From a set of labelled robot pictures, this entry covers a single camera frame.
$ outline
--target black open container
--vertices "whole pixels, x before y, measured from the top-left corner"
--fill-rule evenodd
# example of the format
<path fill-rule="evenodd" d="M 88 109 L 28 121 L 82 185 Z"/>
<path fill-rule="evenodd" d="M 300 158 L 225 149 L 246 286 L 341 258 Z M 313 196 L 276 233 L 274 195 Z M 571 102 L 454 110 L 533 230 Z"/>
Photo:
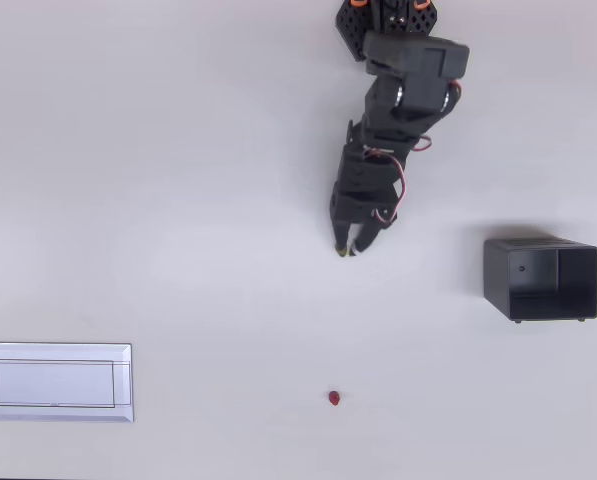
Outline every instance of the black open container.
<path fill-rule="evenodd" d="M 597 248 L 560 238 L 487 240 L 485 298 L 510 320 L 597 317 Z"/>

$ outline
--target orange bracket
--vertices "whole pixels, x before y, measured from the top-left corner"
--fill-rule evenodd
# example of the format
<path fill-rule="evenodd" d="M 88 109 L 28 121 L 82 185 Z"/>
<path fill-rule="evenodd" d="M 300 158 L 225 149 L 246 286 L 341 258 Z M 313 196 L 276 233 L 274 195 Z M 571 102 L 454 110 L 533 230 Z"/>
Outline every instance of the orange bracket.
<path fill-rule="evenodd" d="M 431 5 L 431 0 L 427 0 L 425 3 L 418 3 L 417 1 L 414 1 L 414 8 L 418 11 L 424 10 L 429 5 Z"/>

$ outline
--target small red object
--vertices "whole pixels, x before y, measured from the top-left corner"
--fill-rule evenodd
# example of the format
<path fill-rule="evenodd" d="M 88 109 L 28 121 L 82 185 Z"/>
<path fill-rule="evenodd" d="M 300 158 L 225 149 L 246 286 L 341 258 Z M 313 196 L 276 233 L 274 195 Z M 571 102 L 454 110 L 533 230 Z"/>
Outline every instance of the small red object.
<path fill-rule="evenodd" d="M 337 407 L 340 403 L 340 394 L 336 391 L 329 392 L 329 401 L 334 407 Z"/>

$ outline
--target red wire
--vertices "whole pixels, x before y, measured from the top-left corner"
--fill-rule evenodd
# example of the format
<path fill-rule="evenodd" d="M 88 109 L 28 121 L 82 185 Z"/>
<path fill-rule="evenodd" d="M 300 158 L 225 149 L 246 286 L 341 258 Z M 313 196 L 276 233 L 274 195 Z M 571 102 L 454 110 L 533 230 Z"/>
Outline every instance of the red wire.
<path fill-rule="evenodd" d="M 407 193 L 407 182 L 405 182 L 405 171 L 403 170 L 402 165 L 400 164 L 400 162 L 398 161 L 398 159 L 396 157 L 394 157 L 393 155 L 390 155 L 389 153 L 383 152 L 382 150 L 378 150 L 376 148 L 367 150 L 367 152 L 365 152 L 365 159 L 368 159 L 371 157 L 386 157 L 389 160 L 391 160 L 396 165 L 396 168 L 398 168 L 398 174 L 400 175 L 400 181 L 402 182 L 402 193 L 400 194 L 400 197 L 398 198 L 398 203 L 396 204 L 396 207 L 394 208 L 394 213 L 391 214 L 391 218 L 389 220 L 385 220 L 384 218 L 382 218 L 382 215 L 380 215 L 380 212 L 378 211 L 378 209 L 374 210 L 374 212 L 376 212 L 375 215 L 378 220 L 380 220 L 382 223 L 390 224 L 394 221 L 394 218 L 396 218 L 396 213 L 398 213 L 398 209 L 400 208 L 400 205 L 402 205 L 402 201 L 404 200 L 405 194 Z"/>
<path fill-rule="evenodd" d="M 427 145 L 425 145 L 424 147 L 414 147 L 411 149 L 412 152 L 424 152 L 425 150 L 428 150 L 431 148 L 431 146 L 433 145 L 433 142 L 431 141 L 431 137 L 429 135 L 421 135 L 420 138 L 422 138 L 423 140 L 427 140 L 429 143 Z"/>

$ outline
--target cable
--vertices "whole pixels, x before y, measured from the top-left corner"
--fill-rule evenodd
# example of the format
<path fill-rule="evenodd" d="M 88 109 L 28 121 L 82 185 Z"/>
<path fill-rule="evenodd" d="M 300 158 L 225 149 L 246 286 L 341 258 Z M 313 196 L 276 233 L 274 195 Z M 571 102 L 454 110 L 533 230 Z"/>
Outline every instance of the cable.
<path fill-rule="evenodd" d="M 425 150 L 428 150 L 431 148 L 431 146 L 433 145 L 433 142 L 431 141 L 431 137 L 429 135 L 421 135 L 420 138 L 422 138 L 423 140 L 427 140 L 427 145 L 425 145 L 424 147 L 414 147 L 411 149 L 412 152 L 424 152 Z"/>
<path fill-rule="evenodd" d="M 398 173 L 400 175 L 400 181 L 402 182 L 402 193 L 400 194 L 400 197 L 398 198 L 398 203 L 396 204 L 396 206 L 394 208 L 394 212 L 391 214 L 391 218 L 389 220 L 385 220 L 380 215 L 380 212 L 378 211 L 378 209 L 374 210 L 376 218 L 378 220 L 380 220 L 382 223 L 389 225 L 396 218 L 396 213 L 398 213 L 398 209 L 400 208 L 400 205 L 402 204 L 402 201 L 405 198 L 405 194 L 407 193 L 407 182 L 405 182 L 405 171 L 402 169 L 402 165 L 400 164 L 400 162 L 398 161 L 398 159 L 396 157 L 394 157 L 393 155 L 390 155 L 389 153 L 383 152 L 382 150 L 379 150 L 377 148 L 371 148 L 371 149 L 367 150 L 365 152 L 365 160 L 372 158 L 372 157 L 386 157 L 389 160 L 391 160 L 398 168 Z"/>
<path fill-rule="evenodd" d="M 414 1 L 414 8 L 419 12 L 427 8 L 429 5 L 431 5 L 431 0 L 427 0 L 425 3 L 418 3 Z"/>

